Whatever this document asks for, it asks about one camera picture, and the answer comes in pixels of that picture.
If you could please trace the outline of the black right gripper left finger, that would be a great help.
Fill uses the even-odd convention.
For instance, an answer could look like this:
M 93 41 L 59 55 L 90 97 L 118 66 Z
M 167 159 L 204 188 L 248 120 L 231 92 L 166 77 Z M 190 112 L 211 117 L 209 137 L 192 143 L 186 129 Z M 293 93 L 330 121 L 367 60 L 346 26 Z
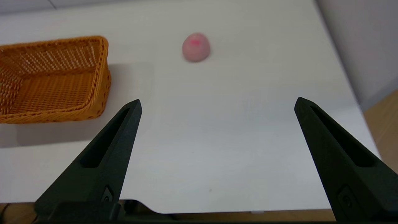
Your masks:
M 117 222 L 121 190 L 142 114 L 123 106 L 36 200 L 37 222 Z

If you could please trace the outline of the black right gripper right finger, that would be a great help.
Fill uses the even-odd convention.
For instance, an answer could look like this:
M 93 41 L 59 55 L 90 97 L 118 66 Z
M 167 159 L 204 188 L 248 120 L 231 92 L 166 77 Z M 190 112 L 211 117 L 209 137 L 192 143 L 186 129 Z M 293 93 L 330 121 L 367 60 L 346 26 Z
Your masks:
M 336 221 L 397 222 L 397 174 L 314 102 L 294 111 Z

